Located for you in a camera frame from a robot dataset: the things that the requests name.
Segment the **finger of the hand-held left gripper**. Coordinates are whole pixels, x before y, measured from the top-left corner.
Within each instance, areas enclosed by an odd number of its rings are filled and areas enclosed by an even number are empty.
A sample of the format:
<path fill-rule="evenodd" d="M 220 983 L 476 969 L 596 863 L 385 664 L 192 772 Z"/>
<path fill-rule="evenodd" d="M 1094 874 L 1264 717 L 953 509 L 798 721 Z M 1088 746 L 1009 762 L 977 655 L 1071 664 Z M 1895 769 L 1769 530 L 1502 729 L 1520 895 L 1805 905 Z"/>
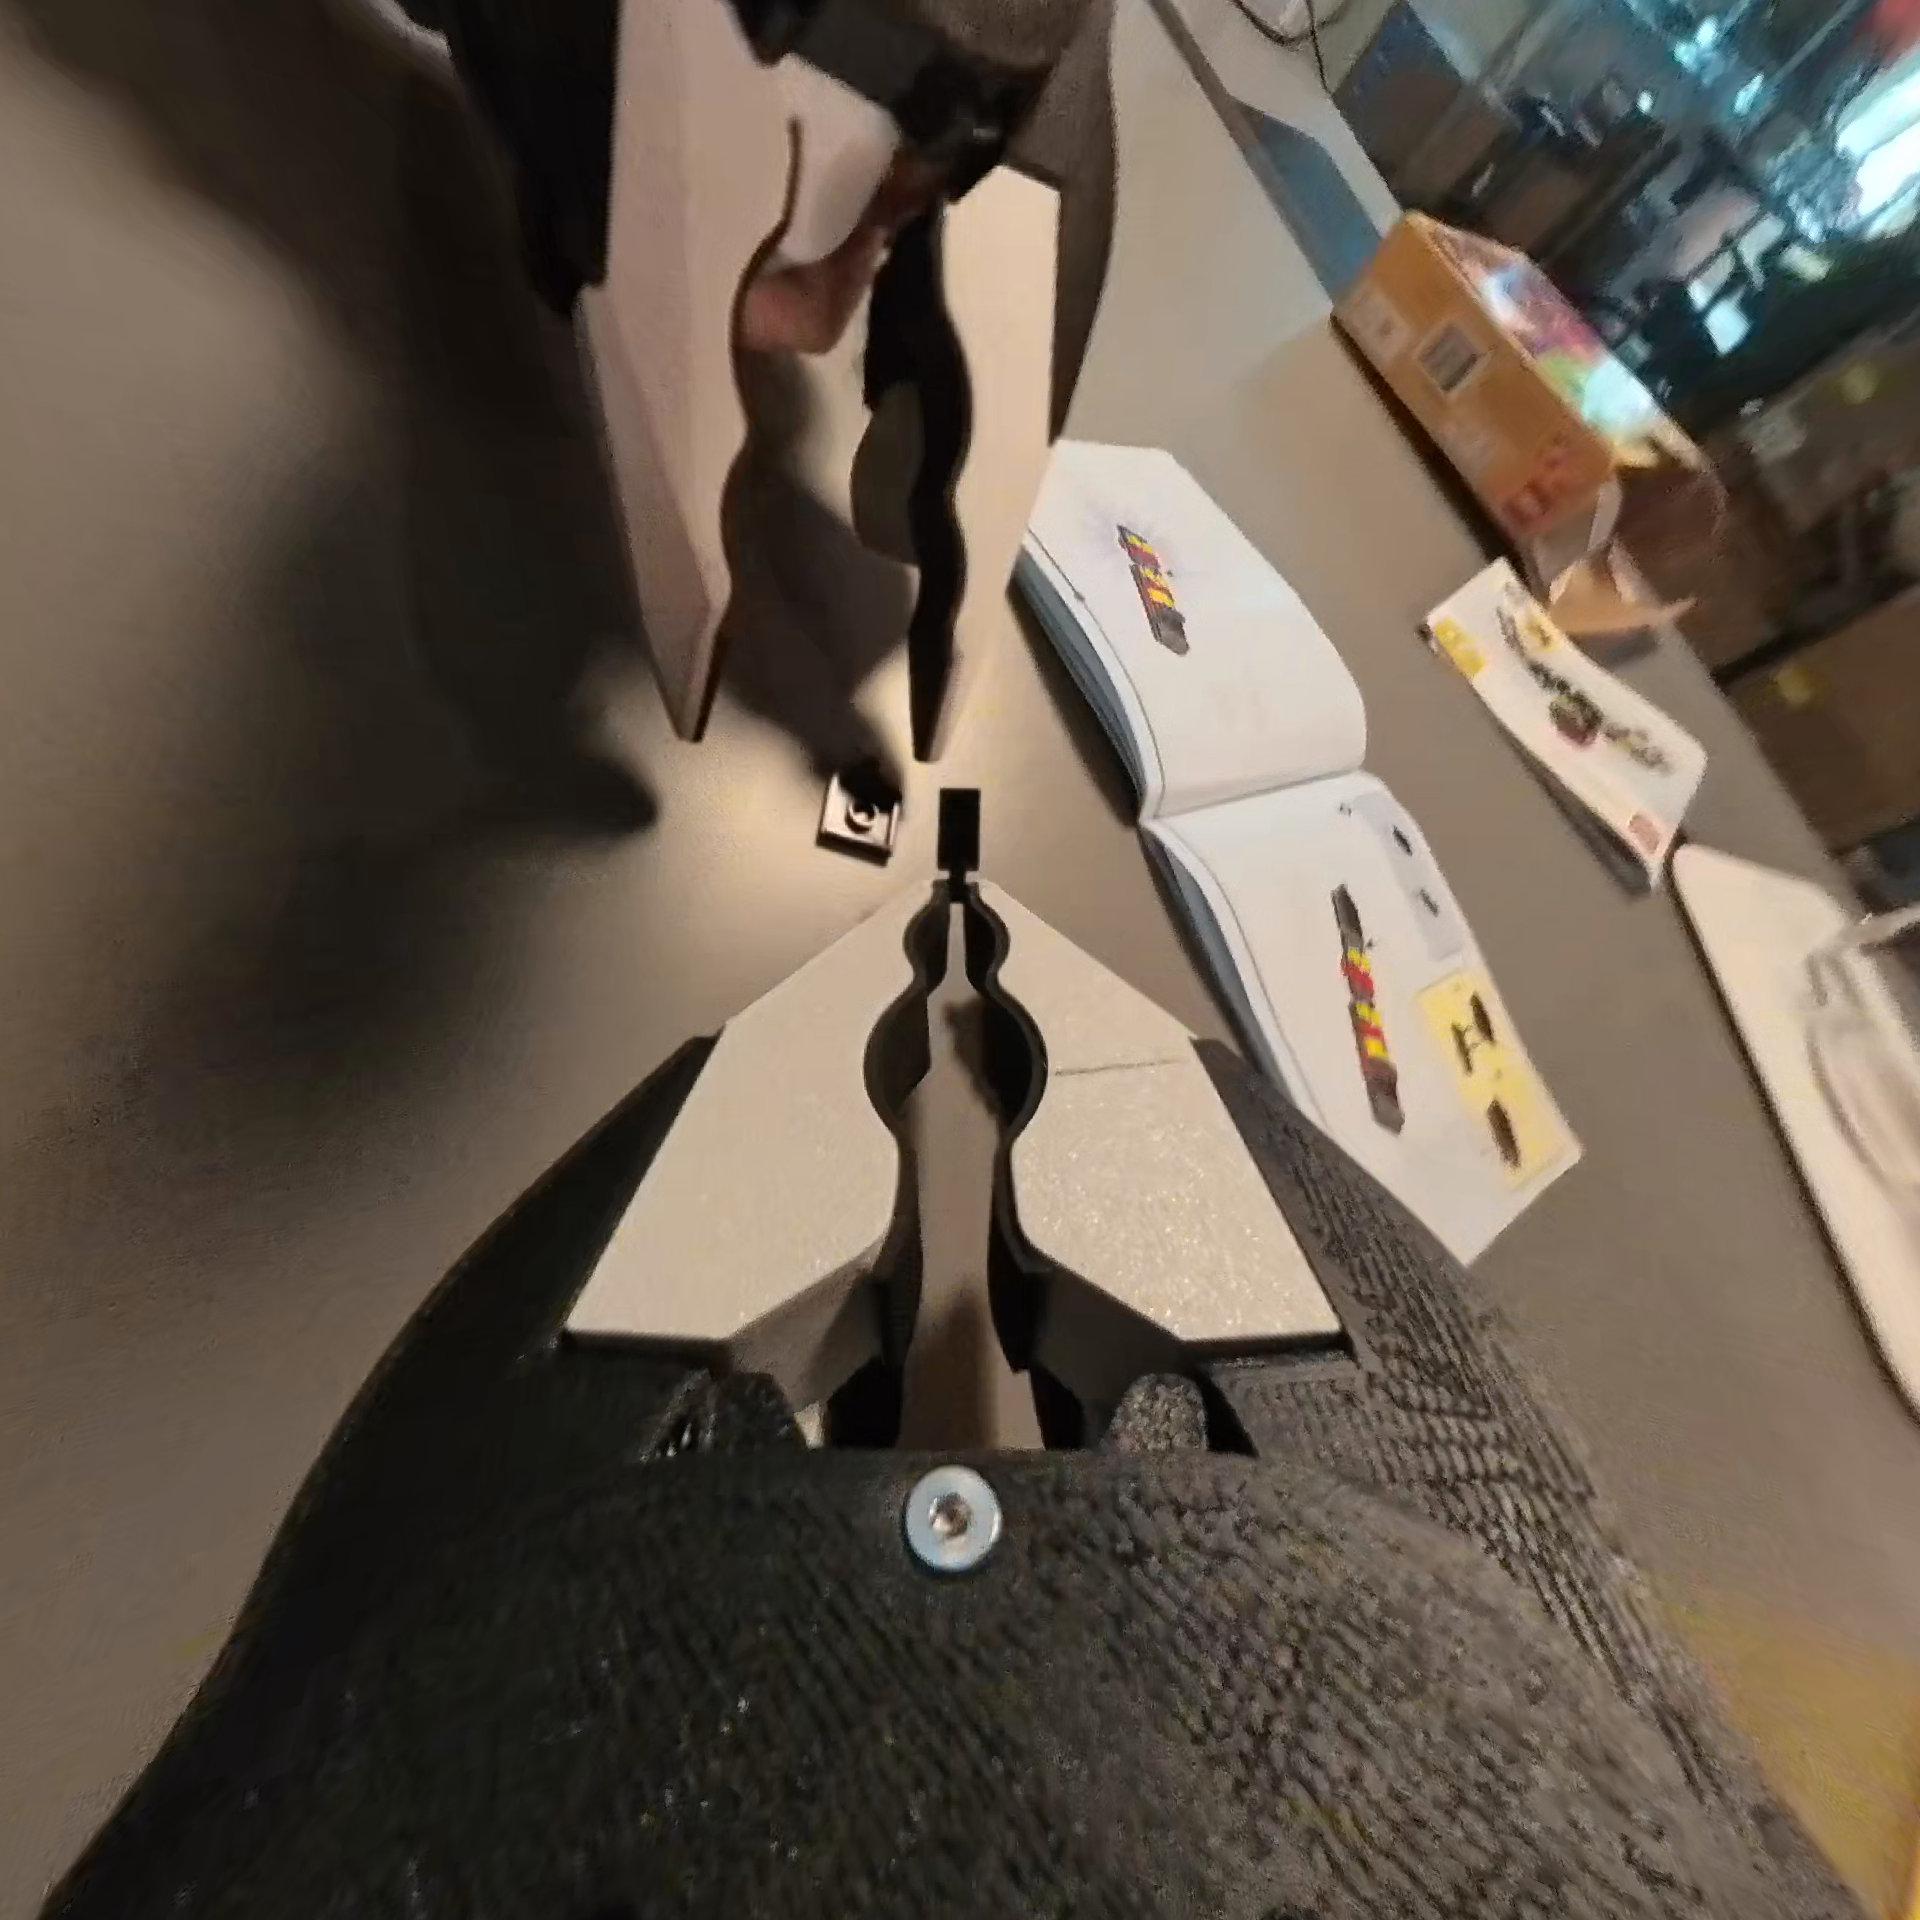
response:
<path fill-rule="evenodd" d="M 904 561 L 918 575 L 904 624 L 907 725 L 911 755 L 944 753 L 958 684 L 958 621 L 969 585 L 969 552 L 958 484 L 971 448 L 969 362 L 945 295 L 945 207 L 907 223 L 871 289 L 862 354 L 862 397 L 880 407 L 904 395 L 918 448 L 897 488 Z"/>
<path fill-rule="evenodd" d="M 616 7 L 603 269 L 579 322 L 664 715 L 699 739 L 734 595 L 727 497 L 748 442 L 740 307 L 852 240 L 894 116 L 725 2 Z"/>

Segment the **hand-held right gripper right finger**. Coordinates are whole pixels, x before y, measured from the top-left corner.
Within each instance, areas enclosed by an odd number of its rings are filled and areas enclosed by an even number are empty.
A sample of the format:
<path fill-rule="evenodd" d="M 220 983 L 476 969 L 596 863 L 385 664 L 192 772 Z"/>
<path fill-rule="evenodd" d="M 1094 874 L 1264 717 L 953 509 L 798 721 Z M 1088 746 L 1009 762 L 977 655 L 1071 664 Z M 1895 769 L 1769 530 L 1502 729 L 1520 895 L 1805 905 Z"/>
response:
<path fill-rule="evenodd" d="M 992 881 L 995 1004 L 1030 1061 L 1009 1136 L 1023 1244 L 1181 1347 L 1339 1335 L 1193 1031 Z"/>

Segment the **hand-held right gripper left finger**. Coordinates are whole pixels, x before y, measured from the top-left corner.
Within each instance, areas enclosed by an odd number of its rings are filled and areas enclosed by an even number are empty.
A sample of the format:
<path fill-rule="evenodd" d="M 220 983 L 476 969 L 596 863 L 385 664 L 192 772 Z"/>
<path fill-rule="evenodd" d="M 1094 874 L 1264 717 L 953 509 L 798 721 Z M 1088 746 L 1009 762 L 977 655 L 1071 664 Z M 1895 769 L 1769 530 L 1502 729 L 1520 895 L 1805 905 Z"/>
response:
<path fill-rule="evenodd" d="M 921 991 L 932 888 L 897 895 L 727 1019 L 566 1313 L 596 1349 L 720 1375 L 856 1375 L 902 1228 L 880 1021 Z"/>

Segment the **black lego plate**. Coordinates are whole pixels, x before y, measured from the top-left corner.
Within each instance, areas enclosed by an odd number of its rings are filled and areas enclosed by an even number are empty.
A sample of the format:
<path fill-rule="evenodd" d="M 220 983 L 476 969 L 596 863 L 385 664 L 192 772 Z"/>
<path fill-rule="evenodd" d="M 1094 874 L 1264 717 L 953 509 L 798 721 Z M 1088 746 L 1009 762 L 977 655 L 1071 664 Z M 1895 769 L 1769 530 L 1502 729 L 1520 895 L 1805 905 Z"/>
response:
<path fill-rule="evenodd" d="M 878 759 L 852 762 L 825 781 L 814 845 L 881 867 L 894 857 L 901 815 L 894 776 Z"/>

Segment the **open lego instruction booklet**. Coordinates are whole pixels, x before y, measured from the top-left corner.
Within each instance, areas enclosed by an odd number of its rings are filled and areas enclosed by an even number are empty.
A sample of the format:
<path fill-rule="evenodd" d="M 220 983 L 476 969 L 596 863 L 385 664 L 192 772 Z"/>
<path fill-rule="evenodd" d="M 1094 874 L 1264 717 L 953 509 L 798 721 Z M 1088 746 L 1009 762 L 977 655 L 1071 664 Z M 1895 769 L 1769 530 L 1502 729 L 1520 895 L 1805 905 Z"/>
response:
<path fill-rule="evenodd" d="M 1256 1067 L 1476 1263 L 1581 1147 L 1333 640 L 1161 448 L 1055 443 L 1014 583 Z"/>

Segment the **orange lego box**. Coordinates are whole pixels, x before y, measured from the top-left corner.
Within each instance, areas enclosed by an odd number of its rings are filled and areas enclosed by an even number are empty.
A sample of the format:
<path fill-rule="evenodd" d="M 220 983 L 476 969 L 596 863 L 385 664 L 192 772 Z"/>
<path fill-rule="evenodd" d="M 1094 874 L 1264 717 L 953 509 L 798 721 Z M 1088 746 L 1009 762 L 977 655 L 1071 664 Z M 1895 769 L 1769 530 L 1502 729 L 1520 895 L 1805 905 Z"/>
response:
<path fill-rule="evenodd" d="M 1335 322 L 1580 633 L 1705 593 L 1715 467 L 1528 256 L 1406 210 Z"/>

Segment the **folded lego leaflet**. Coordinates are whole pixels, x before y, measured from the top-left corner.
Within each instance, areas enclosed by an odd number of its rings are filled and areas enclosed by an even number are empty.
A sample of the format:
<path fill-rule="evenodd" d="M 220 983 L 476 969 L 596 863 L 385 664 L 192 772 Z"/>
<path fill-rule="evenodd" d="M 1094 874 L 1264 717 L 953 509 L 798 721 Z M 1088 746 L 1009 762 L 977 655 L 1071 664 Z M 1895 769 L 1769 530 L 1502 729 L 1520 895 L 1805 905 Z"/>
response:
<path fill-rule="evenodd" d="M 1503 561 L 1438 603 L 1424 639 L 1620 882 L 1660 891 L 1705 747 L 1592 660 Z"/>

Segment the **person's left hand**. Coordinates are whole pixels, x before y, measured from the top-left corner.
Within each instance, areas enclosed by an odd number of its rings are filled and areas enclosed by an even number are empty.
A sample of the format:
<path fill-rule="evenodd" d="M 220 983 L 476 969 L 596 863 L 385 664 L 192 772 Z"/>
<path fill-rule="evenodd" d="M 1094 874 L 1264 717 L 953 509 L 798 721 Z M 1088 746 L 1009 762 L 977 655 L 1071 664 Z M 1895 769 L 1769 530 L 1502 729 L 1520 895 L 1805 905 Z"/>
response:
<path fill-rule="evenodd" d="M 888 231 L 862 227 L 817 260 L 756 269 L 739 304 L 739 347 L 761 354 L 827 353 L 867 301 L 888 248 Z"/>

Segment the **white tray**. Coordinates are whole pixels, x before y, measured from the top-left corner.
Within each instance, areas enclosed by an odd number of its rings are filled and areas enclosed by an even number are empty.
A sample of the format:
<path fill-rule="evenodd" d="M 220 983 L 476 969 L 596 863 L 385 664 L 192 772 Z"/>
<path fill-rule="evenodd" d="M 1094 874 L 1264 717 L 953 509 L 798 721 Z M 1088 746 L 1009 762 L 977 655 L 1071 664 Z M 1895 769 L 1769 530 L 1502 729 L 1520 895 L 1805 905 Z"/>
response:
<path fill-rule="evenodd" d="M 1808 1055 L 1805 960 L 1868 913 L 1813 881 L 1693 839 L 1670 857 L 1670 890 L 1862 1328 L 1918 1411 L 1918 1199 L 1908 1211 L 1857 1162 Z"/>

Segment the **clear plastic bag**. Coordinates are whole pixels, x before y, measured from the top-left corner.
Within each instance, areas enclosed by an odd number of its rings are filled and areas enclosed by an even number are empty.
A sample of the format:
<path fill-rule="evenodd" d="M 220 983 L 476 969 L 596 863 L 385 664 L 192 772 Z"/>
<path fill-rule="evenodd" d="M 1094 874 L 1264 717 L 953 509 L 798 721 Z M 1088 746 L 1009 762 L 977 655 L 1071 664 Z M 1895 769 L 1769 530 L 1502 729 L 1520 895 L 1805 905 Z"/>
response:
<path fill-rule="evenodd" d="M 1857 1162 L 1903 1210 L 1918 1199 L 1918 903 L 1852 920 L 1805 960 L 1808 1055 Z"/>

